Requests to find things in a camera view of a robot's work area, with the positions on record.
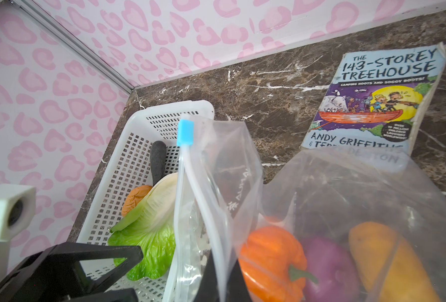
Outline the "white perforated plastic basket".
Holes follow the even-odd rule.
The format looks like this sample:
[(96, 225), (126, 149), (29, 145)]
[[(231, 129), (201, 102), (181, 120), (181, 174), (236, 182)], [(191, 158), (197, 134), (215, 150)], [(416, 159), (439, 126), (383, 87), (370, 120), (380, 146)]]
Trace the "white perforated plastic basket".
[[(127, 195), (138, 186), (153, 183), (150, 169), (150, 147), (153, 142), (166, 144), (165, 174), (179, 167), (179, 148), (176, 146), (180, 117), (200, 115), (214, 119), (214, 107), (206, 101), (181, 101), (143, 109), (132, 114), (125, 124), (90, 205), (83, 206), (84, 223), (77, 243), (107, 245), (110, 228), (122, 219), (121, 209)], [(98, 279), (115, 267), (113, 259), (81, 262), (86, 275)], [(139, 301), (175, 301), (175, 269), (160, 279), (143, 278), (130, 281), (123, 276), (109, 290), (133, 288)]]

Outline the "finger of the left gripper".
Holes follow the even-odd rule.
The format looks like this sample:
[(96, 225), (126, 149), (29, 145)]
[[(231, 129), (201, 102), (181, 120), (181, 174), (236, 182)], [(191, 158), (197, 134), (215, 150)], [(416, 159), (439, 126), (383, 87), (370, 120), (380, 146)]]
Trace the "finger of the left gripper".
[[(122, 259), (99, 279), (83, 270), (83, 260)], [(65, 242), (25, 258), (0, 281), (0, 301), (137, 301), (132, 288), (111, 286), (143, 260), (139, 246)]]

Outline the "purple toy onion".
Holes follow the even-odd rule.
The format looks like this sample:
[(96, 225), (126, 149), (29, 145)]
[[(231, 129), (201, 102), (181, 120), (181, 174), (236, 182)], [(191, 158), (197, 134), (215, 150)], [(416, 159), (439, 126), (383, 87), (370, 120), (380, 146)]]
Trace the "purple toy onion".
[(350, 253), (335, 241), (311, 237), (302, 241), (309, 273), (317, 282), (308, 281), (303, 289), (307, 301), (356, 301), (360, 279)]

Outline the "green white toy cabbage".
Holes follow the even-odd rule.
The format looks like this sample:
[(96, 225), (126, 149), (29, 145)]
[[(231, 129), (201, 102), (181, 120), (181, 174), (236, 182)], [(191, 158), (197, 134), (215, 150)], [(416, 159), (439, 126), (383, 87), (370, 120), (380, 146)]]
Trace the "green white toy cabbage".
[(155, 187), (111, 229), (110, 246), (139, 246), (143, 260), (126, 277), (137, 281), (159, 279), (170, 269), (176, 248), (174, 211), (177, 172), (162, 178)]

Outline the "dark toy eggplant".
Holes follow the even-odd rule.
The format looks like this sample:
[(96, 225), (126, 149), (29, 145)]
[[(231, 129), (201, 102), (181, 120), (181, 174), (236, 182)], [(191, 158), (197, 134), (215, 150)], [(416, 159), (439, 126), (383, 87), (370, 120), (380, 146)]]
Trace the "dark toy eggplant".
[(155, 186), (165, 175), (166, 144), (163, 141), (156, 141), (150, 148), (150, 168)]

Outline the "Treehouse paperback book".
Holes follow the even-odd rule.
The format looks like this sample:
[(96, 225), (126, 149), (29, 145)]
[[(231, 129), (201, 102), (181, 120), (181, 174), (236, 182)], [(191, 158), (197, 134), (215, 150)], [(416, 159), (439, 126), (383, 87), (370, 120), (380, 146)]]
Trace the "Treehouse paperback book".
[(301, 148), (397, 148), (410, 155), (446, 66), (446, 44), (344, 54)]

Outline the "orange toy pumpkin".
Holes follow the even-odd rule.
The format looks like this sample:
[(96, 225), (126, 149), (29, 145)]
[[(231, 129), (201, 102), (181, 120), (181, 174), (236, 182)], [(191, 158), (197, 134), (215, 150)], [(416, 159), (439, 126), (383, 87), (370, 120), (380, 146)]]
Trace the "orange toy pumpkin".
[(261, 301), (302, 301), (306, 282), (318, 283), (307, 270), (302, 244), (277, 226), (249, 235), (241, 248), (239, 265), (249, 292)]

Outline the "clear zip top bag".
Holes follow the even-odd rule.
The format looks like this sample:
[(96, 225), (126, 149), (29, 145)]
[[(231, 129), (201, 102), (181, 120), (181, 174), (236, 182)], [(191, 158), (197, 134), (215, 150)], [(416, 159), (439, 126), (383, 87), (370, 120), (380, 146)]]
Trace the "clear zip top bag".
[(410, 243), (446, 301), (446, 197), (405, 152), (303, 150), (265, 184), (243, 122), (184, 115), (176, 144), (175, 301), (261, 301), (249, 292), (239, 265), (255, 230), (279, 226), (301, 244), (325, 237), (352, 257), (349, 231), (369, 221)]

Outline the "yellow toy potato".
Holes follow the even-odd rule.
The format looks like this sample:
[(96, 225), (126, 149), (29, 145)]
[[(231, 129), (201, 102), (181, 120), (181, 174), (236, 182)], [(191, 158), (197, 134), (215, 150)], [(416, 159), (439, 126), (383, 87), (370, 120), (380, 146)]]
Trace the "yellow toy potato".
[(417, 253), (394, 229), (361, 223), (349, 231), (349, 247), (369, 301), (440, 301)]
[(125, 217), (152, 190), (152, 188), (152, 186), (143, 185), (133, 189), (122, 206), (121, 215)]

